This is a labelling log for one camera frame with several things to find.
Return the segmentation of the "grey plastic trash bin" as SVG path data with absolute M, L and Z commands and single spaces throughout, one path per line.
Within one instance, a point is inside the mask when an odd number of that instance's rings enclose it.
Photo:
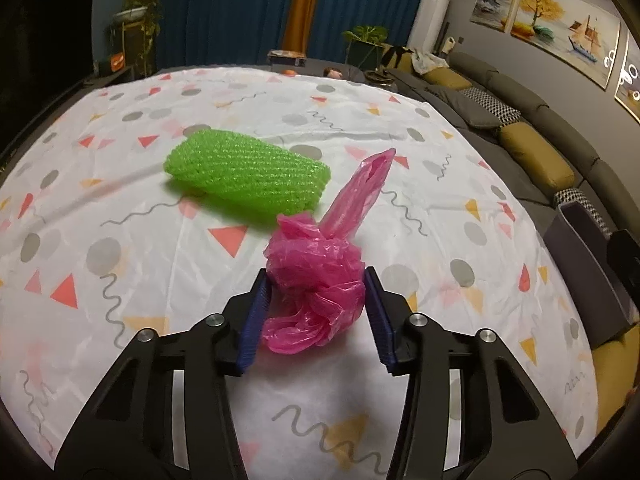
M 607 240 L 583 240 L 556 211 L 544 242 L 572 295 L 590 348 L 597 349 L 626 333 L 633 325 L 618 324 L 605 304 L 610 272 L 605 263 Z

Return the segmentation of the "pink plastic bag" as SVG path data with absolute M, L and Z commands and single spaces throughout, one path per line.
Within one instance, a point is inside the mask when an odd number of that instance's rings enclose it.
M 352 327 L 364 304 L 361 248 L 354 244 L 393 166 L 396 150 L 371 155 L 337 193 L 321 220 L 308 212 L 278 217 L 264 251 L 281 313 L 262 328 L 262 344 L 292 356 L 323 347 Z

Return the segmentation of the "houndstooth patterned cushion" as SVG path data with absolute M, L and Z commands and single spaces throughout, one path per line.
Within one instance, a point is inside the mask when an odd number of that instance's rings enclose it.
M 587 195 L 578 188 L 556 192 L 553 205 L 562 220 L 583 240 L 595 240 L 597 237 L 609 240 L 615 232 Z

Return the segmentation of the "grey sectional sofa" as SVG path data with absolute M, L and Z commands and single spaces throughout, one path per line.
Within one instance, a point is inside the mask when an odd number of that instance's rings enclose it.
M 611 229 L 639 233 L 639 208 L 622 181 L 593 146 L 536 93 L 500 73 L 494 66 L 462 52 L 438 60 L 435 68 L 449 67 L 477 87 L 521 112 L 526 122 L 540 133 L 573 169 L 578 188 L 596 206 Z M 416 71 L 411 51 L 390 49 L 382 57 L 382 71 L 395 81 L 400 94 L 430 103 L 454 125 L 492 168 L 532 218 L 539 232 L 546 232 L 555 215 L 553 197 L 548 198 L 524 169 L 501 146 L 500 129 L 478 130 L 468 126 L 445 102 L 429 92 L 424 74 Z

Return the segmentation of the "mustard cushion near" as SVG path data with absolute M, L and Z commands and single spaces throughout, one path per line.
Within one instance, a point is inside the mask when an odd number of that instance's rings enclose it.
M 500 129 L 501 146 L 548 198 L 572 188 L 576 176 L 560 153 L 532 126 L 514 122 Z

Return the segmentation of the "mustard cushion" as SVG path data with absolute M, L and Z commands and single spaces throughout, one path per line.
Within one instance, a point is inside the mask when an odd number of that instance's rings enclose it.
M 435 68 L 424 74 L 422 78 L 428 84 L 436 84 L 436 86 L 442 86 L 456 91 L 471 88 L 473 85 L 469 79 L 466 79 L 449 67 Z
M 548 198 L 572 188 L 576 176 L 560 153 L 532 126 L 514 122 L 500 129 L 501 146 Z

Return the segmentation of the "right framed painting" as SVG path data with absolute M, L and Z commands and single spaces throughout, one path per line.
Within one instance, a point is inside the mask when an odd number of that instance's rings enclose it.
M 631 34 L 627 37 L 615 99 L 636 122 L 640 122 L 640 50 Z

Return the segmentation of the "black white patterned cushion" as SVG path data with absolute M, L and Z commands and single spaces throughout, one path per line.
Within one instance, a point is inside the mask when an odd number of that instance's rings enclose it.
M 500 124 L 508 126 L 518 122 L 522 115 L 516 108 L 503 103 L 492 94 L 477 87 L 470 87 L 460 90 L 462 96 L 466 96 L 471 101 L 483 107 L 490 114 L 500 120 Z

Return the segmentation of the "patterned white tablecloth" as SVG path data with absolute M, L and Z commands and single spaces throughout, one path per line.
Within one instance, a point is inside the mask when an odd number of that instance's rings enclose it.
M 383 286 L 447 330 L 494 330 L 575 453 L 598 426 L 582 322 L 533 220 L 464 131 L 430 104 L 344 80 L 251 68 L 96 90 L 43 133 L 1 189 L 1 397 L 52 464 L 119 351 L 182 332 L 250 288 L 268 228 L 169 182 L 169 152 L 232 130 L 330 168 L 326 209 L 393 148 L 356 235 Z

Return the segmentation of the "grey cushion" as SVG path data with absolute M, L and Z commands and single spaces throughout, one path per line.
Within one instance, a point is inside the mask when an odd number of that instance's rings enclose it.
M 501 127 L 497 116 L 459 91 L 438 84 L 428 84 L 426 88 L 451 107 L 468 126 L 478 130 L 495 130 Z

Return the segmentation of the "middle sailboat painting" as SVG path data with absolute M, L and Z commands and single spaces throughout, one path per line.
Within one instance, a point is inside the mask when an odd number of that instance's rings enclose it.
M 620 19 L 584 0 L 518 0 L 510 34 L 604 89 L 615 61 Z

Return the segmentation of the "mustard cushion far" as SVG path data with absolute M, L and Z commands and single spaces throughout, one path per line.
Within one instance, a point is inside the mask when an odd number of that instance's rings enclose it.
M 436 86 L 442 86 L 456 91 L 471 88 L 473 85 L 469 79 L 466 79 L 449 67 L 435 68 L 424 74 L 422 78 L 428 84 L 436 84 Z

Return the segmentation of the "green foam net sleeve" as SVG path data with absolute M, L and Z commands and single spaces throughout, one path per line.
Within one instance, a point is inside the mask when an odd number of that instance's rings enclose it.
M 202 129 L 167 155 L 176 181 L 245 210 L 275 217 L 317 207 L 331 170 L 247 134 Z

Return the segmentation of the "left landscape painting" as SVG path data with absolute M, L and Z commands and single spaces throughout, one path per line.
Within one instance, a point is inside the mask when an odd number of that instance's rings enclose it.
M 505 32 L 513 3 L 514 0 L 475 0 L 470 22 Z

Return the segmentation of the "white standing air conditioner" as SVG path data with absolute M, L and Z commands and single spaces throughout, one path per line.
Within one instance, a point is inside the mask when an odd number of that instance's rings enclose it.
M 449 0 L 421 0 L 406 47 L 431 52 L 448 9 Z

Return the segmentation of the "dark coffee table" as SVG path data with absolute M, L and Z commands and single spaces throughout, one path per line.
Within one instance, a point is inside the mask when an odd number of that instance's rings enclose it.
M 373 81 L 367 79 L 364 73 L 359 68 L 337 62 L 331 62 L 327 60 L 318 60 L 318 58 L 307 58 L 304 66 L 294 66 L 277 64 L 276 62 L 267 62 L 262 65 L 234 65 L 234 64 L 222 64 L 222 65 L 191 65 L 191 66 L 178 66 L 161 68 L 154 75 L 165 75 L 178 72 L 178 70 L 190 70 L 190 68 L 232 68 L 232 67 L 244 67 L 244 68 L 257 68 L 258 70 L 268 70 L 268 72 L 283 74 L 285 70 L 294 70 L 297 75 L 324 77 L 326 70 L 337 70 L 342 74 L 342 78 L 345 80 L 358 82 L 358 84 L 372 84 Z

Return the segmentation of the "green potted plant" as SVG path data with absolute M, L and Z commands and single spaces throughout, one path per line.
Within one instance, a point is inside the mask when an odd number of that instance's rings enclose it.
M 388 30 L 381 25 L 356 25 L 342 32 L 346 44 L 348 65 L 365 70 L 376 70 L 381 64 Z

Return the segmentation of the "plant on wooden stand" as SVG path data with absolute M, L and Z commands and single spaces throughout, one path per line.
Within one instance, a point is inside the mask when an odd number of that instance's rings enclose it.
M 130 67 L 134 78 L 149 77 L 155 70 L 155 44 L 163 17 L 160 0 L 126 0 L 112 16 L 108 32 L 112 69 Z

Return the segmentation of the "orange curtain strip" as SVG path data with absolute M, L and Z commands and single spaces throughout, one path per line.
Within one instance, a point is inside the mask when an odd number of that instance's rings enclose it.
M 291 0 L 281 42 L 283 50 L 305 53 L 318 0 Z

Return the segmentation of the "black flat television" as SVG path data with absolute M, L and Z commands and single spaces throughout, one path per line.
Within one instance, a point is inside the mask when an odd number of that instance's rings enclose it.
M 24 128 L 93 73 L 93 0 L 15 0 L 1 8 L 1 125 Z

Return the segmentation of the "blue window curtain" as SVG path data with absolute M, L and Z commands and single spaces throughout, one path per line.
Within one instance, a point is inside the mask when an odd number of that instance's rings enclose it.
M 420 0 L 318 0 L 306 55 L 342 62 L 342 32 L 356 25 L 387 28 L 391 44 L 405 44 Z M 163 18 L 156 60 L 160 68 L 262 64 L 281 47 L 291 0 L 160 0 Z

